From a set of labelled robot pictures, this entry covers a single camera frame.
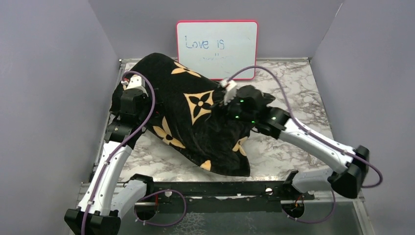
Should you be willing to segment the black floral plush pillowcase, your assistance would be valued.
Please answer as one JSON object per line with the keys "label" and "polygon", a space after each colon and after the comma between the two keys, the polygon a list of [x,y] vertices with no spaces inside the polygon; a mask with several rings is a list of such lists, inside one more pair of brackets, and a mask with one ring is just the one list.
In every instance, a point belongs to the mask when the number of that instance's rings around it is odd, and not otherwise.
{"label": "black floral plush pillowcase", "polygon": [[242,145],[254,124],[232,120],[222,109],[211,108],[224,96],[216,81],[161,53],[145,56],[126,78],[138,73],[155,91],[156,107],[145,126],[148,131],[204,170],[250,176]]}

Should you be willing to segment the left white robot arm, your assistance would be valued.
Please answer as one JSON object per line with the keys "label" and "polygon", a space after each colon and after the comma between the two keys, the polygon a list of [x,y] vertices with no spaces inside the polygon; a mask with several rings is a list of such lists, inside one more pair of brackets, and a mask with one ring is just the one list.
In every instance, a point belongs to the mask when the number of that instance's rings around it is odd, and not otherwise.
{"label": "left white robot arm", "polygon": [[107,126],[101,157],[90,185],[75,209],[68,209],[64,221],[75,235],[116,235],[121,219],[140,199],[148,201],[154,188],[144,180],[133,180],[114,196],[126,160],[143,133],[156,106],[155,89],[123,91],[120,112]]}

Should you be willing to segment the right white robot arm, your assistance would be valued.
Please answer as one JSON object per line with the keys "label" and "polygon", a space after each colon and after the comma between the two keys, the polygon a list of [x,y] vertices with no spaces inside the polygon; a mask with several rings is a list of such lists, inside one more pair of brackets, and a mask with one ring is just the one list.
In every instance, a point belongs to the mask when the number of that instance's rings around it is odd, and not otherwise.
{"label": "right white robot arm", "polygon": [[241,88],[227,85],[224,93],[223,104],[230,118],[253,124],[259,133],[293,144],[327,165],[320,170],[291,173],[289,182],[282,186],[286,198],[295,199],[308,191],[329,190],[346,198],[357,198],[369,171],[366,147],[353,148],[336,142],[307,127],[287,111],[269,107],[273,96],[252,85]]}

